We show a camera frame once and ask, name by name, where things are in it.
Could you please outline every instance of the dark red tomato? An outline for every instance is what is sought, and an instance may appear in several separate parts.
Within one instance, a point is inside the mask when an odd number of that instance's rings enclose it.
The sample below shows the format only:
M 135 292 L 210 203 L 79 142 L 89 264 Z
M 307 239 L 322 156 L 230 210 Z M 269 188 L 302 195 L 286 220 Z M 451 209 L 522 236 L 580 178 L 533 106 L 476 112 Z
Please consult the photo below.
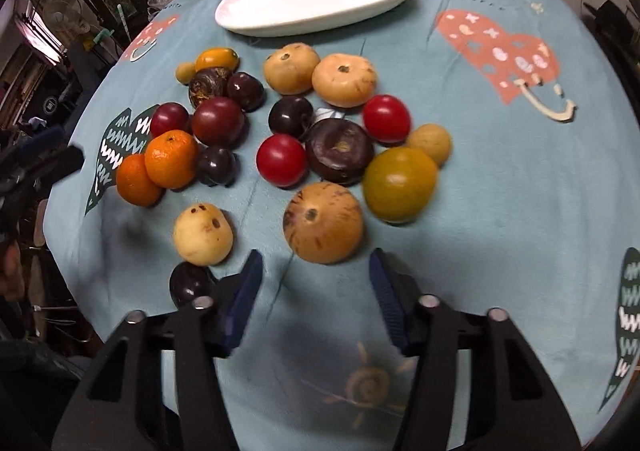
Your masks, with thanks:
M 276 187 L 291 187 L 306 174 L 305 149 L 292 136 L 277 133 L 262 142 L 255 164 L 267 182 Z
M 369 136 L 382 144 L 402 142 L 411 131 L 409 110 L 391 95 L 371 97 L 362 110 L 362 121 Z

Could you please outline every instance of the fruit stem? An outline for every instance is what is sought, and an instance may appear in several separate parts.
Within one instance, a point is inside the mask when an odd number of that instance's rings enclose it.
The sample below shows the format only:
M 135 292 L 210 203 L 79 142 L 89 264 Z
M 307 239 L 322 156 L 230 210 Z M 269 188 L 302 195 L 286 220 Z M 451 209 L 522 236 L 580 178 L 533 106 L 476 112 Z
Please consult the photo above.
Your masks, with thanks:
M 317 209 L 307 209 L 305 212 L 305 220 L 307 222 L 313 222 L 316 219 L 316 216 L 318 216 Z

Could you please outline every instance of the orange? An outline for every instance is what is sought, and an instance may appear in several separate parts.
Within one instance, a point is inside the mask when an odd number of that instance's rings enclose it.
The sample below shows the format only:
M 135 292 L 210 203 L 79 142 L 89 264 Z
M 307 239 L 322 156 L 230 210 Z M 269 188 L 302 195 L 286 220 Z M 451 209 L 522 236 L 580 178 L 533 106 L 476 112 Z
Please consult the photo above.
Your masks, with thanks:
M 196 72 L 203 68 L 216 68 L 217 66 L 224 66 L 233 72 L 238 68 L 239 62 L 238 54 L 230 48 L 210 48 L 204 50 L 196 59 Z
M 198 145 L 180 129 L 157 136 L 146 146 L 146 173 L 152 182 L 166 189 L 185 187 L 196 176 Z
M 129 155 L 116 169 L 118 193 L 130 204 L 150 207 L 160 198 L 162 188 L 151 182 L 146 174 L 145 156 Z

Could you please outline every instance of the blue tablecloth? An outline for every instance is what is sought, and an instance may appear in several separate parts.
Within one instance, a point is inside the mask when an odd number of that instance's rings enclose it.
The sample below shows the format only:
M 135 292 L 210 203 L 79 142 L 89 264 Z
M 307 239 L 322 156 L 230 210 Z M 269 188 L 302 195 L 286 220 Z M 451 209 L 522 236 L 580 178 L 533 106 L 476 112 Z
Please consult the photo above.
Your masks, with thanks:
M 266 262 L 242 346 L 218 364 L 244 451 L 391 448 L 415 363 L 402 359 L 386 335 L 367 275 L 374 247 L 393 253 L 424 291 L 456 309 L 507 309 L 556 384 L 581 439 L 593 437 L 619 403 L 631 376 L 625 367 L 638 351 L 630 347 L 621 356 L 617 319 L 620 269 L 628 279 L 640 269 L 623 267 L 627 249 L 640 244 L 640 134 L 615 73 L 567 5 L 408 0 L 338 30 L 259 40 L 217 27 L 220 1 L 175 0 L 134 40 L 136 46 L 149 36 L 156 45 L 111 70 L 72 138 L 87 163 L 51 193 L 47 243 L 100 336 L 106 339 L 132 309 L 150 315 L 174 309 L 167 287 L 180 261 L 174 220 L 193 202 L 212 202 L 238 230 L 232 255 L 214 273 L 235 274 L 250 249 L 260 250 Z M 481 31 L 479 24 L 492 25 Z M 477 43 L 460 43 L 451 33 L 456 25 L 463 35 L 475 33 Z M 190 108 L 187 90 L 174 78 L 178 63 L 226 46 L 239 53 L 242 70 L 262 77 L 265 57 L 294 40 L 313 45 L 320 56 L 364 55 L 380 75 L 379 92 L 402 98 L 415 126 L 435 122 L 449 130 L 453 155 L 418 222 L 392 227 L 366 211 L 366 242 L 356 257 L 328 267 L 292 257 L 282 213 L 293 192 L 273 188 L 255 169 L 256 150 L 270 134 L 272 90 L 267 104 L 249 116 L 233 187 L 196 184 L 168 192 L 152 209 L 120 198 L 113 187 L 120 160 L 114 146 L 126 152 L 143 147 L 144 112 L 153 105 L 177 101 Z M 487 50 L 491 40 L 502 47 Z M 495 76 L 504 74 L 500 63 L 513 56 L 510 49 L 537 53 L 509 59 L 513 70 L 500 81 Z M 494 56 L 492 62 L 478 64 L 484 58 L 474 55 L 481 50 Z M 516 66 L 525 74 L 544 70 L 549 80 L 533 92 L 555 110 L 565 104 L 554 91 L 559 83 L 578 106 L 575 120 L 552 121 L 518 92 L 512 95 Z M 316 95 L 309 98 L 322 105 Z M 362 198 L 360 186 L 352 190 Z M 627 328 L 632 342 L 635 330 Z M 460 360 L 459 399 L 468 395 L 467 357 Z M 174 405 L 171 373 L 165 367 L 166 401 Z M 364 402 L 371 391 L 374 402 Z M 452 443 L 463 438 L 463 404 L 456 405 Z

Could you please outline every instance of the dark cherry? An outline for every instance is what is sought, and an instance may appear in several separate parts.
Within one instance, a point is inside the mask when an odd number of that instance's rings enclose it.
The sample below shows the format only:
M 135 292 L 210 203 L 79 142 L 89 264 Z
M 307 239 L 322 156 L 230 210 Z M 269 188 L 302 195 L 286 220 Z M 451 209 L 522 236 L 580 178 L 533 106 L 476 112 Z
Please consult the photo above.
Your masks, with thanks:
M 196 177 L 206 186 L 229 185 L 237 172 L 236 155 L 219 146 L 207 147 L 196 162 Z
M 169 293 L 177 308 L 200 296 L 211 296 L 218 280 L 209 267 L 198 267 L 183 261 L 179 263 L 169 278 Z
M 356 183 L 373 156 L 373 143 L 367 133 L 344 118 L 316 122 L 306 139 L 306 158 L 311 170 L 329 182 Z
M 300 140 L 311 126 L 314 107 L 305 97 L 287 95 L 273 105 L 269 113 L 269 128 Z
M 236 101 L 242 111 L 246 112 L 260 108 L 266 97 L 262 83 L 244 72 L 237 72 L 229 77 L 226 95 Z
M 231 77 L 231 70 L 218 66 L 203 68 L 193 76 L 189 84 L 189 100 L 193 108 L 211 97 L 226 97 L 226 82 Z

